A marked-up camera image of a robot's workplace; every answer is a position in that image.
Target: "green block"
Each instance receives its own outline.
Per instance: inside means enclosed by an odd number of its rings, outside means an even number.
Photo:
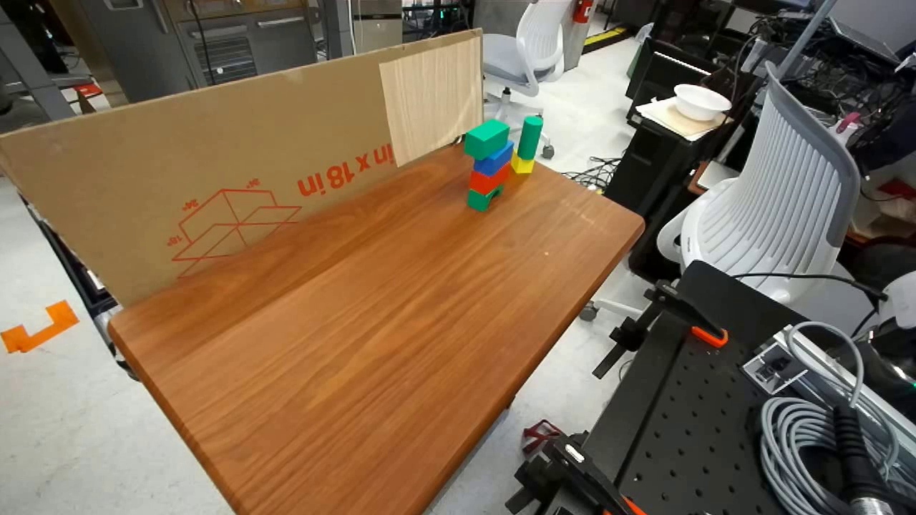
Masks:
[[[467,193],[467,207],[474,211],[487,211],[489,204],[503,193],[503,187],[493,190],[489,194]]]
[[[517,158],[520,160],[534,160],[542,131],[544,131],[544,117],[542,114],[523,117],[520,141],[517,141]]]
[[[482,126],[464,136],[464,156],[483,160],[503,150],[510,141],[510,126],[500,121],[483,121]]]

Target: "yellow block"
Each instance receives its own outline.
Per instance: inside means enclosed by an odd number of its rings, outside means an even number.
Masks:
[[[520,160],[517,156],[512,156],[512,170],[516,170],[516,176],[533,176],[534,160]]]

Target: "desk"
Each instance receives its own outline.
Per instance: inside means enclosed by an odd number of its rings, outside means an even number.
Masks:
[[[127,310],[111,339],[241,513],[421,513],[642,233],[457,146]]]
[[[648,513],[781,513],[746,416],[763,394],[742,364],[802,317],[706,263],[690,263],[678,293],[728,327],[731,344],[711,353],[660,316],[585,453]],[[549,513],[559,508],[580,513],[569,495]]]

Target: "floor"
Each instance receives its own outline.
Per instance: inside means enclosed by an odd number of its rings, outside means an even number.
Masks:
[[[616,158],[629,141],[625,68],[629,40],[593,51],[537,98],[559,173],[589,158]],[[41,237],[13,187],[0,178],[0,329],[45,327],[45,307],[65,302],[76,327],[35,353],[0,350],[0,513],[231,513],[149,392],[128,382],[81,310],[56,259]],[[606,333],[638,313],[643,283],[619,267],[595,297],[622,310],[595,324],[576,320],[523,384],[516,405],[434,499],[434,515],[489,515],[516,493],[520,429],[549,419],[566,432],[586,429],[612,394],[626,360],[603,382],[589,372],[610,350]]]

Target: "blue block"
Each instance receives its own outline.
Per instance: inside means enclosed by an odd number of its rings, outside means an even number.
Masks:
[[[510,164],[510,158],[512,158],[512,141],[507,141],[503,150],[493,153],[489,158],[474,160],[474,173],[493,178]]]

